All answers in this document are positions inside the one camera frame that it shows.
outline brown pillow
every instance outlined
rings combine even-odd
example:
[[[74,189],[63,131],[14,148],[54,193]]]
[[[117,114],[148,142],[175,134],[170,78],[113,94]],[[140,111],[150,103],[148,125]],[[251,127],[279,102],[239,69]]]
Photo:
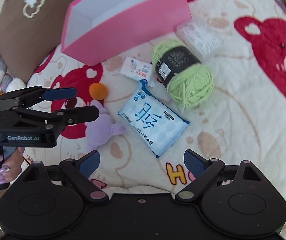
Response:
[[[27,8],[31,15],[34,8]],[[0,14],[0,55],[13,76],[28,82],[36,67],[60,44],[68,5],[74,0],[46,0],[32,18],[24,0],[5,0]]]

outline bear's ear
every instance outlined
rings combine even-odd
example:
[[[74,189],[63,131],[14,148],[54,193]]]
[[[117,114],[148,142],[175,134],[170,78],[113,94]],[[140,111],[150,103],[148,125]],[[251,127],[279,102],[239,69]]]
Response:
[[[247,32],[246,28],[250,25],[256,25],[260,29],[261,24],[262,22],[260,22],[259,20],[253,17],[250,17],[250,16],[246,16],[246,17],[241,17],[239,19],[236,19],[236,21],[234,22],[234,28],[245,39],[247,39],[249,42],[252,42],[255,37],[260,35],[260,33],[258,34],[249,33]]]

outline open pink box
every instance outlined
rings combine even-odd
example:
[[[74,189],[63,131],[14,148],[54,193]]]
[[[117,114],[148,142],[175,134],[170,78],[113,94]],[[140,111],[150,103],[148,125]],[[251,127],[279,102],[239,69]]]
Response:
[[[75,0],[67,9],[61,51],[94,66],[190,19],[187,0]]]

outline plastic container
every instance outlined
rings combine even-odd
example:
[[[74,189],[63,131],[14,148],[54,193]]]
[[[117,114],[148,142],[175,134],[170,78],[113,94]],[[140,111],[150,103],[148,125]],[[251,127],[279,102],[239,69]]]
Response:
[[[224,44],[218,33],[199,17],[179,25],[177,32],[201,62]]]

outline purple plush toy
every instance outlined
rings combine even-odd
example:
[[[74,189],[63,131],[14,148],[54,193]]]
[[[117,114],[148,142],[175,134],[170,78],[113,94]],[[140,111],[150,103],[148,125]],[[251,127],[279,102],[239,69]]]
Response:
[[[91,106],[96,106],[100,111],[100,115],[94,122],[86,124],[85,136],[89,144],[89,152],[96,150],[113,136],[122,134],[125,131],[125,127],[115,123],[99,101],[92,100]]]

